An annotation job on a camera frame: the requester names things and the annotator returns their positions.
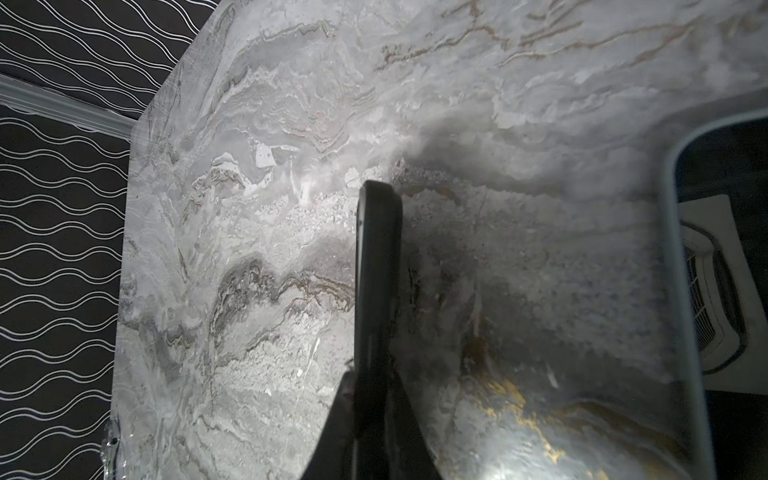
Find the marble wall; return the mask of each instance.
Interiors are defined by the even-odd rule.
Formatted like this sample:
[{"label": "marble wall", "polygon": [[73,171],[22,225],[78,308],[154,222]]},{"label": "marble wall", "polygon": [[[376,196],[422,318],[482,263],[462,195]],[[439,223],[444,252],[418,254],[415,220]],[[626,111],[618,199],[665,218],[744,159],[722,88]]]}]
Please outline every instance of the marble wall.
[{"label": "marble wall", "polygon": [[688,469],[656,199],[765,106],[768,3],[222,2],[134,129],[128,478],[296,478],[353,351],[354,224],[403,195],[392,352],[446,478]]}]

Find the gray trim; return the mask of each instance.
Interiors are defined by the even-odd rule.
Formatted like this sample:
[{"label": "gray trim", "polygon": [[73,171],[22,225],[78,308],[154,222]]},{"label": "gray trim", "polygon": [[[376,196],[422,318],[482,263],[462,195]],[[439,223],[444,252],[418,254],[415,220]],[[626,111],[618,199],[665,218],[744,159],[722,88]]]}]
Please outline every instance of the gray trim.
[{"label": "gray trim", "polygon": [[718,128],[768,117],[768,109],[755,110],[743,114],[731,115],[712,121],[694,129],[667,154],[661,169],[661,209],[666,242],[664,256],[670,269],[670,296],[673,311],[680,321],[682,342],[680,345],[680,363],[685,381],[685,393],[690,410],[691,446],[693,454],[693,478],[701,480],[715,479],[715,462],[712,455],[707,405],[704,401],[704,387],[701,379],[699,351],[696,347],[694,315],[690,309],[688,276],[684,269],[683,238],[680,235],[680,216],[677,212],[677,185],[675,169],[677,159],[683,150],[699,136]]},{"label": "gray trim", "polygon": [[0,104],[131,141],[136,121],[0,74]]}]

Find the mirror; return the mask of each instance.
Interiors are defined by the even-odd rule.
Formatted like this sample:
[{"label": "mirror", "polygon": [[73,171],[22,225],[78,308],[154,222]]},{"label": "mirror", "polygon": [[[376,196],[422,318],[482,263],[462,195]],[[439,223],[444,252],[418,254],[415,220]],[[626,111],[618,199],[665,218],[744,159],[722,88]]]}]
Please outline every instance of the mirror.
[{"label": "mirror", "polygon": [[677,211],[679,236],[670,235],[678,247],[668,260],[684,273],[674,279],[677,313],[693,327],[682,330],[696,350],[717,477],[761,478],[768,472],[768,112],[715,122],[677,152],[675,198],[665,208]]}]

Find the wavy line pattern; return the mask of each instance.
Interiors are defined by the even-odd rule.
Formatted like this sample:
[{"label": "wavy line pattern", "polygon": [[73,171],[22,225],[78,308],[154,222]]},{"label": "wavy line pattern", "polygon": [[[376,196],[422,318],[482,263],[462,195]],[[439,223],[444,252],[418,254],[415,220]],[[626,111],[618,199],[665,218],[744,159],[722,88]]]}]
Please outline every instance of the wavy line pattern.
[{"label": "wavy line pattern", "polygon": [[[138,118],[217,0],[0,2],[0,72]],[[99,81],[95,81],[94,69]]]},{"label": "wavy line pattern", "polygon": [[128,143],[0,107],[0,157],[0,480],[98,476]]}]

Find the patterned wall panel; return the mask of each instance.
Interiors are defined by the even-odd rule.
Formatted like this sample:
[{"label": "patterned wall panel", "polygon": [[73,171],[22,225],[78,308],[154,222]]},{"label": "patterned wall panel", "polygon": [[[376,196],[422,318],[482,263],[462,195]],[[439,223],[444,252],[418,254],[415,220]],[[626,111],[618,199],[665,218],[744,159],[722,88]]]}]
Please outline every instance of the patterned wall panel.
[{"label": "patterned wall panel", "polygon": [[128,142],[0,107],[0,478],[101,475]]},{"label": "patterned wall panel", "polygon": [[139,118],[218,0],[2,0],[0,72]]}]

